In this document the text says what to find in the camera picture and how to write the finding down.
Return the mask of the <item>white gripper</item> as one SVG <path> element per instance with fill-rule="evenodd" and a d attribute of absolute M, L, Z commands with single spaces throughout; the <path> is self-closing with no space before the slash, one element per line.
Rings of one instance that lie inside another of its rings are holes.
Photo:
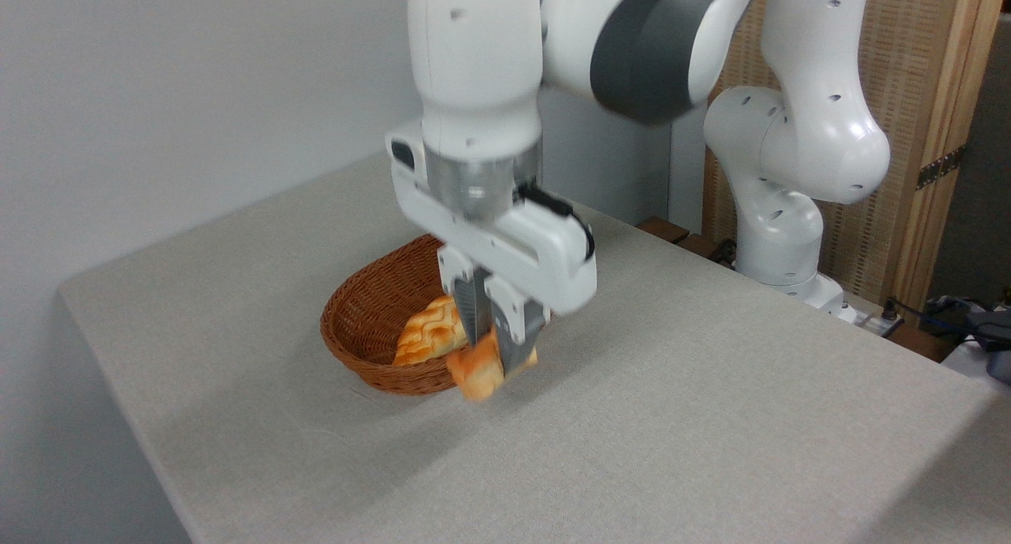
<path fill-rule="evenodd" d="M 531 200 L 490 223 L 466 219 L 425 186 L 426 167 L 434 161 L 427 158 L 419 119 L 389 131 L 385 145 L 400 209 L 449 245 L 439 249 L 440 277 L 469 345 L 476 347 L 494 325 L 503 375 L 520 372 L 532 360 L 551 310 L 574 313 L 596 293 L 596 258 L 586 253 L 584 228 Z"/>

